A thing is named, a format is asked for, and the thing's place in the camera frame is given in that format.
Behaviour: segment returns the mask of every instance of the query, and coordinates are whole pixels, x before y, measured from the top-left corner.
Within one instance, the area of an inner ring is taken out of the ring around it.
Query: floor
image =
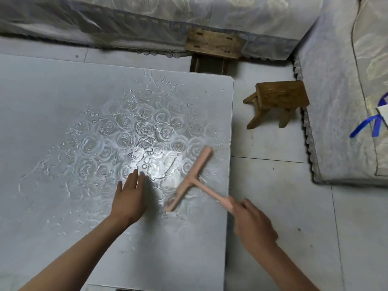
[[[190,57],[146,56],[8,38],[0,38],[0,53],[172,71],[190,68]],[[232,63],[229,75],[235,79],[230,194],[237,199],[247,196],[271,218],[279,245],[320,290],[386,290],[387,190],[315,185],[299,113],[284,129],[277,127],[276,111],[256,129],[245,129],[253,108],[242,100],[254,92],[256,82],[293,80],[291,64]],[[0,287],[14,290],[16,285]],[[257,288],[277,290],[229,231],[226,290]],[[89,290],[108,289],[89,286]]]

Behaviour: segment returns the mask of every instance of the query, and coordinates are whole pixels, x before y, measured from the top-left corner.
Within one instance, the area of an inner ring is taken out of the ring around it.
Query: small wooden stool
[[[255,105],[256,115],[246,126],[248,130],[257,127],[260,118],[272,108],[284,109],[284,115],[279,122],[279,128],[284,128],[296,108],[304,109],[310,104],[302,81],[257,83],[256,92],[245,98],[243,102]]]

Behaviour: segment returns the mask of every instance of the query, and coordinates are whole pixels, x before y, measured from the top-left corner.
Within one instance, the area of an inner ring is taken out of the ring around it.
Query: pink squeegee
[[[210,196],[214,197],[216,200],[220,202],[220,204],[226,208],[227,211],[232,212],[233,207],[230,203],[229,199],[221,196],[220,194],[214,192],[212,189],[208,188],[206,185],[202,184],[198,180],[198,174],[201,171],[202,167],[205,165],[206,161],[209,159],[212,150],[209,146],[204,146],[199,154],[197,161],[191,167],[191,170],[185,177],[185,179],[180,183],[177,190],[175,191],[174,196],[165,202],[164,210],[165,211],[173,211],[175,207],[177,207],[179,201],[186,194],[187,190],[192,186],[197,186],[201,190],[208,193]]]

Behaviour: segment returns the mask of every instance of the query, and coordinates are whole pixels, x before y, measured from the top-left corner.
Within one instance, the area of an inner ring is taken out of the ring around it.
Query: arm
[[[119,181],[110,215],[19,291],[80,290],[114,240],[143,215],[145,178],[144,174],[138,177],[134,170],[124,187]]]
[[[233,205],[235,233],[250,254],[283,291],[318,291],[276,244],[277,233],[269,218],[248,199]]]

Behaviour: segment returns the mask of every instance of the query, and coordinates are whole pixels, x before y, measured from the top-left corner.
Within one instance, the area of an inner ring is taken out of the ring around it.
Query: hand
[[[257,259],[263,251],[277,247],[278,235],[270,219],[246,198],[241,203],[232,197],[229,199],[233,206],[234,231],[245,249]]]
[[[117,184],[109,216],[121,222],[125,229],[137,222],[146,210],[143,197],[145,179],[144,173],[138,176],[138,170],[134,170],[129,174],[124,187],[122,181]]]

